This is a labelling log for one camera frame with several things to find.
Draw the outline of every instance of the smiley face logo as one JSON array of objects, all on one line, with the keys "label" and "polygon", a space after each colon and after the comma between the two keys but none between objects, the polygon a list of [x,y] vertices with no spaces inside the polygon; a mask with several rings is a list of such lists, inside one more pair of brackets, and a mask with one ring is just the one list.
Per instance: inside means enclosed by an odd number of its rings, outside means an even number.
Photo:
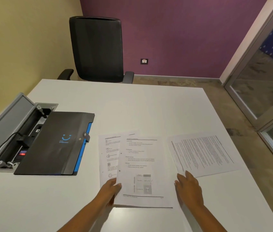
[{"label": "smiley face logo", "polygon": [[69,135],[69,138],[67,138],[67,139],[64,139],[64,137],[62,137],[61,139],[64,140],[64,141],[67,141],[67,140],[70,139],[71,136],[72,136],[72,135]]}]

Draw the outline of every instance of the white table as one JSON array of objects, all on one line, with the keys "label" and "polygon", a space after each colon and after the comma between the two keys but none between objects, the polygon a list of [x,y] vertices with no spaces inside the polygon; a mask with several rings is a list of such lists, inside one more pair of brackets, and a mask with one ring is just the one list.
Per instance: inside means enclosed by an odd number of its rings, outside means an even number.
[{"label": "white table", "polygon": [[[58,103],[57,111],[95,113],[91,139],[77,176],[0,173],[0,232],[59,229],[99,190],[98,135],[136,129],[143,135],[163,136],[217,132],[243,169],[198,178],[205,205],[228,232],[273,232],[273,213],[203,89],[43,79],[28,97],[34,102]],[[175,179],[167,144],[164,148]],[[113,208],[101,229],[184,230],[191,228],[178,208]]]}]

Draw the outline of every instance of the hand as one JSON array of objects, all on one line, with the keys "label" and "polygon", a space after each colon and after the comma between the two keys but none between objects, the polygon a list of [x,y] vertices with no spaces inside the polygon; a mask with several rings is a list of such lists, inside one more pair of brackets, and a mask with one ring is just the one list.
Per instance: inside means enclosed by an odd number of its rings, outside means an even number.
[{"label": "hand", "polygon": [[185,176],[177,174],[177,180],[175,180],[175,187],[179,194],[179,197],[183,203],[188,207],[190,211],[193,211],[204,206],[202,189],[199,186],[197,179],[193,175],[186,171]]},{"label": "hand", "polygon": [[121,183],[116,183],[116,178],[108,180],[100,189],[94,201],[106,206],[112,206],[114,203],[114,198],[121,189]]}]

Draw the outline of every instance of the wall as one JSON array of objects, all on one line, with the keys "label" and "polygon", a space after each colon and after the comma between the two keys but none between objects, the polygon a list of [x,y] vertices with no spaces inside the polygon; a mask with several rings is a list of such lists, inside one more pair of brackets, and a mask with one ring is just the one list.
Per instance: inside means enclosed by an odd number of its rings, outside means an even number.
[{"label": "wall", "polygon": [[262,10],[258,14],[257,18],[255,19],[254,23],[250,27],[249,31],[247,32],[245,38],[235,51],[234,55],[232,56],[230,62],[228,63],[227,67],[224,69],[223,73],[220,76],[220,81],[222,84],[225,84],[231,75],[232,71],[235,69],[236,65],[240,61],[240,59],[245,54],[245,51],[248,49],[249,45],[252,43],[255,36],[260,31],[261,27],[265,23],[266,19],[270,16],[271,12],[273,11],[273,0],[267,0]]},{"label": "wall", "polygon": [[121,19],[124,70],[219,78],[266,0],[80,2],[85,16]]},{"label": "wall", "polygon": [[69,17],[80,0],[0,0],[0,112],[42,78],[74,68]]}]

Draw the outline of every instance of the sheet of paper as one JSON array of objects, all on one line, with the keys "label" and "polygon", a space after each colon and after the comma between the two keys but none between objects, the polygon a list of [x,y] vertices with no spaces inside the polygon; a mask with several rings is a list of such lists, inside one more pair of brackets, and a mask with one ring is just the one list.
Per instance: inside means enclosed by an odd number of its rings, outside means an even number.
[{"label": "sheet of paper", "polygon": [[169,137],[168,146],[180,174],[187,170],[200,177],[240,169],[215,133]]},{"label": "sheet of paper", "polygon": [[120,143],[117,182],[122,189],[114,204],[135,207],[172,207],[166,184],[162,139],[124,137]]},{"label": "sheet of paper", "polygon": [[121,138],[123,136],[130,136],[138,133],[138,131],[130,131],[99,136],[100,187],[102,187],[107,180],[117,176],[118,154]]}]

